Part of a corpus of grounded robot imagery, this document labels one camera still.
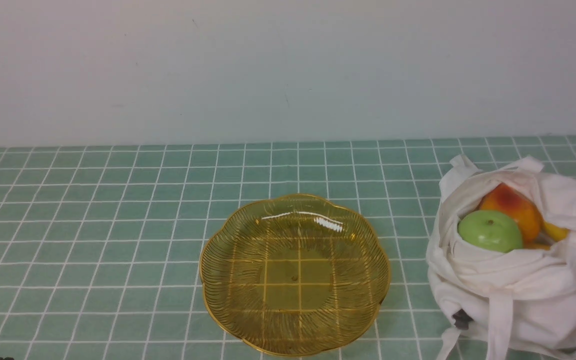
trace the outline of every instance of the white cloth bag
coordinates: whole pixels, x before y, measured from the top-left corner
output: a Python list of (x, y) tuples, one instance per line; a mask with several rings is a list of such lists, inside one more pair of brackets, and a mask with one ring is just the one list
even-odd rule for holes
[[(451, 324), (459, 310), (472, 321), (467, 330), (451, 326), (443, 333), (437, 360), (448, 358), (460, 335), (487, 342), (486, 360), (504, 360), (509, 348), (576, 360), (576, 180), (541, 173), (544, 166), (533, 157), (487, 173), (464, 155), (450, 163), (439, 182), (428, 279)], [(567, 238), (550, 250), (508, 253), (464, 241), (460, 217), (502, 182), (531, 199), (547, 222), (570, 229)]]

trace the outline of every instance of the countertop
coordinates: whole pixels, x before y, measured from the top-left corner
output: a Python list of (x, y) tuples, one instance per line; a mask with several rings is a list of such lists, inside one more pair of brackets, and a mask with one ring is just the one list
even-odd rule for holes
[[(532, 155), (576, 178), (576, 136), (0, 148), (0, 357), (274, 358), (215, 324), (197, 265), (239, 207), (302, 192), (361, 212), (392, 271), (375, 326), (312, 359), (434, 360), (449, 322), (424, 257), (459, 153), (484, 170)], [(464, 339), (450, 358), (485, 353)]]

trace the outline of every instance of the white grout line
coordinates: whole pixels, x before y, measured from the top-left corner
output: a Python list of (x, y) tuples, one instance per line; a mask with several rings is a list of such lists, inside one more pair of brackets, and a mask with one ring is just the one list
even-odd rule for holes
[[(190, 155), (188, 156), (188, 166), (190, 166), (190, 161), (192, 160), (193, 157), (193, 150), (192, 148), (190, 148)], [(184, 198), (184, 193), (186, 191), (186, 181), (188, 180), (188, 173), (189, 171), (185, 172), (185, 177), (183, 178), (183, 187), (181, 189), (181, 194), (179, 194), (179, 206), (176, 208), (176, 216), (174, 218), (179, 218), (179, 212), (181, 211), (181, 202), (182, 199)], [(173, 222), (173, 226), (172, 226), (172, 232), (170, 234), (170, 243), (168, 244), (168, 249), (167, 249), (167, 253), (166, 253), (166, 260), (169, 259), (170, 257), (170, 249), (172, 248), (172, 244), (174, 243), (173, 239), (175, 238), (175, 231), (177, 230), (177, 223), (178, 221), (174, 221)], [(150, 323), (148, 324), (148, 333), (146, 335), (146, 342), (150, 342), (151, 341), (151, 333), (153, 332), (153, 324), (155, 322), (155, 314), (156, 314), (156, 310), (157, 310), (157, 305), (159, 303), (160, 300), (160, 294), (162, 293), (162, 289), (164, 289), (165, 287), (167, 287), (166, 285), (164, 285), (164, 276), (166, 275), (166, 269), (168, 267), (168, 262), (166, 262), (164, 264), (164, 268), (161, 271), (161, 277), (159, 278), (159, 285), (157, 286), (157, 294), (155, 295), (155, 301), (154, 304), (152, 306), (152, 315), (150, 317)], [(148, 349), (148, 345), (146, 344), (146, 346), (143, 347), (143, 353), (141, 354), (141, 360), (146, 360), (146, 351)]]
[[(203, 226), (203, 240), (201, 242), (201, 250), (204, 250), (204, 247), (206, 246), (206, 237), (208, 237), (208, 222), (210, 220), (210, 209), (213, 205), (213, 190), (215, 189), (215, 177), (217, 177), (217, 162), (219, 162), (219, 149), (217, 149), (217, 155), (215, 158), (215, 169), (214, 172), (212, 173), (212, 184), (210, 185), (210, 200), (208, 200), (208, 212), (206, 213), (206, 223)], [(193, 307), (195, 306), (195, 297), (197, 296), (197, 288), (199, 287), (199, 273), (200, 273), (200, 268), (199, 266), (197, 266), (197, 272), (194, 276), (194, 287), (192, 288), (192, 298), (190, 299), (190, 312), (188, 312), (188, 319), (187, 322), (185, 324), (185, 336), (183, 337), (183, 341), (185, 341), (183, 343), (183, 349), (181, 352), (181, 360), (184, 360), (185, 356), (186, 356), (186, 344), (188, 341), (188, 333), (190, 332), (190, 323), (192, 322), (192, 317), (193, 317)]]
[[(97, 187), (96, 187), (96, 189), (94, 190), (95, 193), (96, 193), (97, 190), (99, 189), (99, 185), (101, 184), (101, 180), (103, 179), (103, 176), (104, 176), (104, 173), (106, 172), (106, 169), (110, 169), (110, 168), (107, 168), (107, 166), (108, 166), (108, 164), (109, 164), (109, 162), (110, 162), (110, 159), (112, 158), (112, 155), (113, 155), (112, 152), (110, 152), (110, 153), (108, 154), (108, 158), (106, 159), (106, 162), (105, 162), (106, 168), (104, 168), (101, 176), (99, 177), (99, 183), (97, 184)], [(133, 161), (133, 166), (134, 166), (134, 164), (135, 164), (136, 161), (137, 161), (137, 154), (135, 154), (135, 160)], [(124, 184), (123, 192), (121, 193), (121, 200), (123, 200), (124, 197), (126, 196), (126, 191), (128, 190), (128, 185), (129, 185), (128, 183)], [(89, 209), (90, 209), (90, 206), (89, 206), (88, 208), (86, 208), (86, 214), (87, 214), (87, 212), (88, 212)], [(121, 209), (121, 201), (119, 201), (119, 205), (117, 205), (117, 209), (114, 211), (114, 217), (112, 217), (112, 225), (110, 226), (110, 230), (108, 230), (108, 235), (106, 235), (106, 240), (108, 240), (108, 239), (110, 238), (110, 235), (111, 235), (112, 232), (113, 232), (113, 227), (114, 227), (114, 225), (115, 225), (115, 221), (117, 220), (117, 215), (119, 214), (119, 209)], [(78, 234), (81, 230), (82, 230), (82, 228), (79, 227), (79, 229), (77, 230), (77, 234)], [(75, 341), (75, 335), (77, 334), (77, 327), (79, 326), (80, 320), (82, 319), (82, 314), (83, 314), (83, 312), (84, 312), (84, 308), (85, 308), (85, 306), (86, 306), (86, 302), (88, 301), (88, 298), (89, 298), (89, 296), (90, 296), (90, 291), (91, 291), (92, 288), (93, 288), (93, 284), (94, 284), (94, 282), (95, 282), (95, 278), (96, 278), (97, 273), (98, 273), (98, 271), (99, 271), (99, 266), (102, 264), (102, 259), (103, 259), (103, 257), (104, 257), (104, 253), (105, 253), (105, 251), (106, 251), (106, 248), (107, 248), (108, 244), (109, 244), (109, 241), (103, 242), (103, 247), (102, 247), (102, 249), (101, 249), (101, 252), (99, 253), (98, 262), (97, 262), (97, 264), (94, 266), (94, 271), (93, 271), (93, 273), (92, 273), (92, 278), (90, 278), (89, 287), (88, 287), (88, 289), (87, 289), (87, 291), (86, 291), (86, 294), (85, 294), (85, 296), (84, 296), (84, 300), (83, 300), (83, 302), (81, 303), (81, 307), (79, 308), (79, 313), (78, 313), (78, 315), (77, 315), (77, 319), (75, 320), (75, 325), (74, 325), (73, 328), (72, 328), (72, 334), (70, 335), (70, 341), (68, 342), (68, 345), (66, 346), (66, 351), (65, 351), (65, 353), (64, 353), (64, 357), (68, 356), (68, 351), (70, 350), (71, 345), (72, 345), (73, 342)], [(107, 339), (107, 341), (108, 341), (108, 342), (110, 341), (110, 334), (108, 334), (108, 339)]]
[[(408, 160), (408, 162), (410, 162), (410, 158), (409, 158), (409, 154), (408, 154), (408, 148), (405, 147), (405, 148), (404, 148), (404, 151), (406, 152), (406, 159)], [(377, 152), (378, 152), (378, 154), (379, 154), (379, 162), (380, 162), (380, 164), (381, 164), (381, 162), (382, 162), (382, 151), (381, 151), (380, 148), (378, 148)], [(414, 191), (415, 191), (416, 196), (417, 196), (417, 203), (418, 203), (418, 205), (419, 205), (419, 210), (421, 211), (421, 214), (423, 215), (424, 209), (423, 209), (422, 206), (421, 206), (421, 200), (419, 200), (419, 191), (418, 191), (418, 189), (417, 189), (417, 184), (415, 184), (415, 174), (414, 174), (413, 171), (412, 171), (412, 166), (409, 165), (409, 166), (408, 166), (408, 170), (410, 171), (410, 177), (412, 178), (412, 182), (413, 182), (413, 184), (414, 184)], [(383, 165), (383, 164), (381, 164), (381, 174), (382, 174), (382, 176), (383, 176), (384, 178), (386, 178), (386, 173), (384, 172), (384, 165)], [(388, 211), (390, 212), (390, 216), (391, 216), (392, 230), (394, 231), (394, 234), (395, 234), (395, 244), (396, 244), (396, 246), (397, 246), (397, 254), (398, 254), (398, 257), (401, 258), (401, 257), (402, 257), (402, 250), (400, 249), (400, 241), (399, 241), (399, 239), (397, 238), (397, 235), (398, 235), (398, 234), (397, 234), (397, 227), (396, 227), (396, 224), (395, 224), (395, 218), (394, 218), (394, 216), (393, 216), (393, 206), (391, 205), (391, 202), (390, 202), (390, 201), (388, 201)], [(411, 320), (411, 323), (412, 323), (412, 330), (413, 330), (413, 333), (414, 333), (414, 339), (415, 339), (415, 341), (416, 341), (417, 356), (418, 356), (419, 360), (421, 360), (421, 359), (422, 359), (422, 355), (421, 355), (421, 344), (420, 344), (420, 342), (419, 342), (419, 335), (418, 335), (418, 331), (417, 331), (417, 324), (416, 324), (416, 322), (415, 322), (415, 317), (413, 316), (413, 313), (412, 313), (413, 306), (412, 306), (412, 301), (410, 300), (409, 283), (408, 283), (408, 281), (407, 281), (406, 271), (405, 271), (405, 269), (404, 269), (404, 263), (403, 263), (403, 261), (400, 261), (400, 262), (399, 262), (399, 266), (400, 266), (400, 268), (401, 268), (401, 276), (402, 276), (403, 281), (404, 281), (404, 284), (403, 284), (403, 285), (404, 285), (404, 290), (406, 291), (406, 300), (407, 300), (407, 305), (408, 305), (408, 309), (409, 309), (410, 320)]]
[[(52, 158), (52, 162), (51, 162), (51, 166), (52, 164), (55, 163), (55, 160), (57, 159), (57, 155), (55, 154), (55, 156)], [(28, 161), (30, 160), (30, 156), (26, 157), (25, 159), (25, 164), (28, 163)], [(19, 180), (19, 176), (21, 175), (22, 171), (19, 171), (19, 173), (17, 174), (16, 178), (14, 178), (14, 182), (16, 183)], [(42, 180), (41, 180), (41, 184), (39, 185), (39, 188), (37, 189), (37, 191), (34, 193), (34, 195), (32, 196), (32, 199), (34, 200), (35, 198), (37, 198), (37, 194), (39, 194), (39, 189), (41, 189), (41, 186), (44, 185), (44, 183), (46, 182), (46, 178), (48, 178), (48, 175), (50, 174), (50, 171), (46, 171), (45, 175), (43, 176)], [(27, 209), (25, 210), (25, 212), (23, 213), (23, 218), (25, 219), (26, 216), (28, 216), (28, 212), (30, 211), (30, 205), (28, 205)], [(55, 220), (55, 217), (57, 216), (57, 211), (54, 212), (54, 214), (52, 215), (52, 220)], [(19, 225), (16, 228), (16, 231), (14, 231), (14, 235), (12, 237), (12, 239), (10, 240), (10, 243), (7, 245), (6, 250), (4, 251), (3, 255), (0, 258), (0, 264), (2, 264), (2, 261), (4, 260), (5, 256), (7, 255), (8, 251), (10, 250), (11, 245), (14, 242), (15, 237), (17, 237), (17, 234), (19, 232), (19, 229), (21, 228), (21, 223), (19, 223)], [(37, 249), (34, 251), (34, 256), (32, 256), (32, 262), (34, 262), (37, 259), (37, 256), (39, 255), (39, 252), (41, 251), (42, 248), (42, 244), (39, 243), (39, 246), (37, 246)], [(28, 278), (28, 274), (30, 274), (30, 270), (33, 268), (34, 265), (32, 265), (32, 262), (30, 265), (28, 265), (28, 268), (25, 270), (25, 274), (23, 274), (23, 278), (21, 280), (20, 286), (19, 288), (16, 290), (16, 292), (14, 293), (14, 297), (13, 300), (10, 302), (10, 305), (8, 307), (7, 313), (4, 315), (4, 319), (0, 325), (0, 336), (2, 335), (2, 330), (4, 329), (4, 326), (6, 325), (6, 322), (9, 319), (10, 316), (10, 312), (12, 311), (15, 303), (17, 302), (17, 299), (19, 297), (19, 294), (21, 293), (21, 290), (23, 289), (23, 284), (26, 282), (26, 279)]]

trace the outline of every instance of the yellow fruit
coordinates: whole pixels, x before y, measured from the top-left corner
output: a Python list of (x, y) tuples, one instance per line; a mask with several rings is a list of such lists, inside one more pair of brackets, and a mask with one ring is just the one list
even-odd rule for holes
[(543, 228), (543, 232), (546, 233), (546, 235), (551, 237), (551, 239), (555, 240), (556, 242), (560, 242), (566, 239), (566, 237), (568, 237), (568, 234), (570, 232), (570, 230), (568, 230), (567, 228), (562, 228), (546, 221), (543, 222), (541, 227)]

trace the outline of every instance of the orange fruit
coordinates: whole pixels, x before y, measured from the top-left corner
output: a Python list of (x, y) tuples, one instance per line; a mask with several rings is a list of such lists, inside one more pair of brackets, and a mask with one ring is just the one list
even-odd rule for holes
[(502, 212), (517, 223), (524, 243), (531, 243), (542, 228), (542, 214), (535, 204), (503, 182), (481, 200), (480, 210)]

